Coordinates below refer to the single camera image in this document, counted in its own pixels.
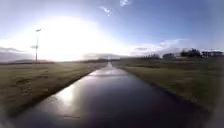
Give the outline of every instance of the sunlight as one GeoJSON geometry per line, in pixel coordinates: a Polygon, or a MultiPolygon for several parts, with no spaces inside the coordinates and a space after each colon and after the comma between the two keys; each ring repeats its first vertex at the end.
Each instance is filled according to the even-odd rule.
{"type": "Polygon", "coordinates": [[[56,17],[38,26],[42,29],[38,33],[39,56],[45,59],[79,60],[86,53],[116,52],[119,44],[103,34],[95,22],[56,17]]]}
{"type": "Polygon", "coordinates": [[[67,88],[66,90],[58,93],[56,97],[63,101],[65,104],[70,103],[74,99],[73,89],[67,88]]]}

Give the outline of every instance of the asphalt road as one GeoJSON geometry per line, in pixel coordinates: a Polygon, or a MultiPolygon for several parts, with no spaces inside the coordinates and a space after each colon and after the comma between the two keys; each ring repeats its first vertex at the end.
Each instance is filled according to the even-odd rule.
{"type": "Polygon", "coordinates": [[[16,128],[202,127],[199,107],[110,64],[21,113],[16,128]]]}

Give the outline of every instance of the lamp post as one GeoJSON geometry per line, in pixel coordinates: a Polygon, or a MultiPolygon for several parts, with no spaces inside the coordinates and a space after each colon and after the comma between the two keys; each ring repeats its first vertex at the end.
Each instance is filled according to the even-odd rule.
{"type": "Polygon", "coordinates": [[[39,44],[38,44],[38,32],[40,32],[41,31],[41,29],[37,29],[36,30],[36,33],[37,33],[37,44],[36,44],[36,46],[35,46],[35,49],[36,49],[36,63],[38,63],[37,61],[38,61],[38,48],[39,48],[39,44]]]}

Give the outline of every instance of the sky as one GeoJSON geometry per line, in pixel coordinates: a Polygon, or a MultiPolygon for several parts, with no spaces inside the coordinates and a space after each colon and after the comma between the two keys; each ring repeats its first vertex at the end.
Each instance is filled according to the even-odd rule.
{"type": "Polygon", "coordinates": [[[0,0],[0,47],[43,59],[224,50],[222,0],[0,0]]]}

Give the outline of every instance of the grass field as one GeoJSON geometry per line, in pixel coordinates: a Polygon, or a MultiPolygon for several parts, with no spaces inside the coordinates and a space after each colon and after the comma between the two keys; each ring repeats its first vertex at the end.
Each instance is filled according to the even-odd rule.
{"type": "Polygon", "coordinates": [[[103,65],[103,63],[0,65],[1,113],[16,115],[103,65]]]}
{"type": "Polygon", "coordinates": [[[127,59],[114,65],[146,82],[212,110],[219,95],[222,60],[127,59]]]}

